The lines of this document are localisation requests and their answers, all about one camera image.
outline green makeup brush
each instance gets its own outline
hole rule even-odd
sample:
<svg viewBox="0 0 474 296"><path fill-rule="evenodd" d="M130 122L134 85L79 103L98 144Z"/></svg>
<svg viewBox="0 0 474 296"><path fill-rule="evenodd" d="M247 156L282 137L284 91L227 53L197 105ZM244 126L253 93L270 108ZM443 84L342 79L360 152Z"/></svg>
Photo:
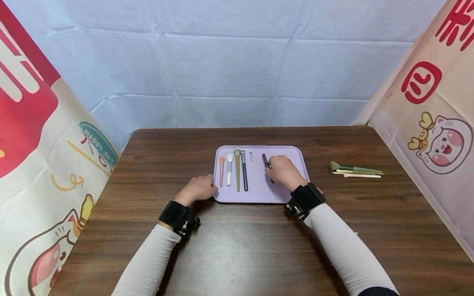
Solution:
<svg viewBox="0 0 474 296"><path fill-rule="evenodd" d="M366 171L366 172L372 172L372 173L379 173L379 174L383 174L383 172L381 170L372 170L372 169L366 169L366 168L360 168L360 167L353 167L353 166L348 166L348 165L339 165L337 162L335 161L331 161L329 163L329 168L332 170L332 171L336 171L336 170L356 170L356 171Z"/></svg>
<svg viewBox="0 0 474 296"><path fill-rule="evenodd" d="M234 150L234 155L236 159L237 191L240 191L240 149L236 148Z"/></svg>

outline green brush set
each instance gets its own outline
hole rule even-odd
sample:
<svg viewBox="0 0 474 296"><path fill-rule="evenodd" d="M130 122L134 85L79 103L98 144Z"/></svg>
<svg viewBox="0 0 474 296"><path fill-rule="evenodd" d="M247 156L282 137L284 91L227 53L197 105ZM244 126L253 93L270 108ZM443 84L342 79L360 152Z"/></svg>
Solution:
<svg viewBox="0 0 474 296"><path fill-rule="evenodd" d="M340 165L335 161L329 163L331 174L343 175L347 177L376 178L379 179L383 175L383 171L368 168L354 167L348 165Z"/></svg>

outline hand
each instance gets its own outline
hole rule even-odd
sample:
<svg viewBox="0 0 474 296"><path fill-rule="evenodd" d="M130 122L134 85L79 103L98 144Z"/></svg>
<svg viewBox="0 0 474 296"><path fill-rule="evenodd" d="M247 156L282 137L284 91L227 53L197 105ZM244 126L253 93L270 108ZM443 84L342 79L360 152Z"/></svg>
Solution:
<svg viewBox="0 0 474 296"><path fill-rule="evenodd" d="M308 184L293 162L285 155L272 156L268 162L272 168L265 169L265 173L273 181L283 184L290 192L293 192L299 185Z"/></svg>
<svg viewBox="0 0 474 296"><path fill-rule="evenodd" d="M196 200L205 200L212 197L217 192L217 186L213 186L214 177L212 175L194 177L174 198L183 206L191 206Z"/></svg>

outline wooden table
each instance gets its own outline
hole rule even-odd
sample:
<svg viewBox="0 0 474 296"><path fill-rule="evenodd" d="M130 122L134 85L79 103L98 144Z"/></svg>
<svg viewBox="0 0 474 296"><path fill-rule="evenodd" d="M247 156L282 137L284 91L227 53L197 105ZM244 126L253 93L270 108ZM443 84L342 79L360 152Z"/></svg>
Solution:
<svg viewBox="0 0 474 296"><path fill-rule="evenodd" d="M402 295L474 295L474 265L370 127L148 129L128 143L50 295L110 295L167 202L213 172L222 145L294 145L328 204ZM328 163L382 169L343 178ZM312 233L282 205L196 204L198 232L176 246L159 295L346 295Z"/></svg>

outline decorative banner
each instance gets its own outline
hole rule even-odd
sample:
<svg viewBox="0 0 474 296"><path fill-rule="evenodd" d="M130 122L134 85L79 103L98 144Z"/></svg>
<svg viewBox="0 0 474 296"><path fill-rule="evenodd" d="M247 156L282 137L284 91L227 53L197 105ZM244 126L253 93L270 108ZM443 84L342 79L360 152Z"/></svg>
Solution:
<svg viewBox="0 0 474 296"><path fill-rule="evenodd" d="M0 0L0 295L45 296L119 154Z"/></svg>
<svg viewBox="0 0 474 296"><path fill-rule="evenodd" d="M474 261L474 0L448 0L354 124L373 126Z"/></svg>

